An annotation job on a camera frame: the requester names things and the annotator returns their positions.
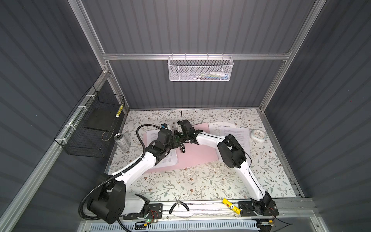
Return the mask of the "pink file folder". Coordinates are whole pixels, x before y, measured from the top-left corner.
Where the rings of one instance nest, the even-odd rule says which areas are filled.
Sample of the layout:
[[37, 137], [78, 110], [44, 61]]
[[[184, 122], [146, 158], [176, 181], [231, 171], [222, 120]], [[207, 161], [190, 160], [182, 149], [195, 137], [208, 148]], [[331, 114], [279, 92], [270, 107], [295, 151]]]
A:
[[185, 144], [185, 153], [180, 148], [172, 149], [170, 154], [147, 173], [173, 171], [191, 166], [218, 161], [216, 148], [206, 145]]

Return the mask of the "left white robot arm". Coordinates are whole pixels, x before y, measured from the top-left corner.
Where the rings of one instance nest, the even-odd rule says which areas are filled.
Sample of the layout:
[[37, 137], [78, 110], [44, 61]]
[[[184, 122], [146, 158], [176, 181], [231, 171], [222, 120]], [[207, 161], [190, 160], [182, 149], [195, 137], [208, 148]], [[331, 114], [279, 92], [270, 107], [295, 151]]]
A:
[[146, 171], [155, 167], [172, 149], [176, 139], [169, 129], [161, 129], [153, 145], [144, 148], [144, 153], [123, 170], [112, 175], [103, 175], [101, 181], [91, 190], [79, 205], [80, 217], [86, 220], [116, 222], [125, 214], [148, 213], [149, 200], [140, 194], [130, 194], [130, 186]]

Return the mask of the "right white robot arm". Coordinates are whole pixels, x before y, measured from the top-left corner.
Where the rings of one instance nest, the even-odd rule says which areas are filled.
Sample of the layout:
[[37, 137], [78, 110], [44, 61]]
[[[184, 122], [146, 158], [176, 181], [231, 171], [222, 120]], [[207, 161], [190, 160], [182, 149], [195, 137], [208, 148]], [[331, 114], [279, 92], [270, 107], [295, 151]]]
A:
[[251, 171], [251, 157], [233, 135], [217, 136], [196, 130], [188, 120], [180, 120], [177, 124], [178, 130], [175, 130], [174, 134], [180, 147], [191, 143], [216, 148], [219, 161], [234, 169], [246, 186], [251, 201], [248, 208], [258, 216], [278, 215], [274, 209], [275, 201]]

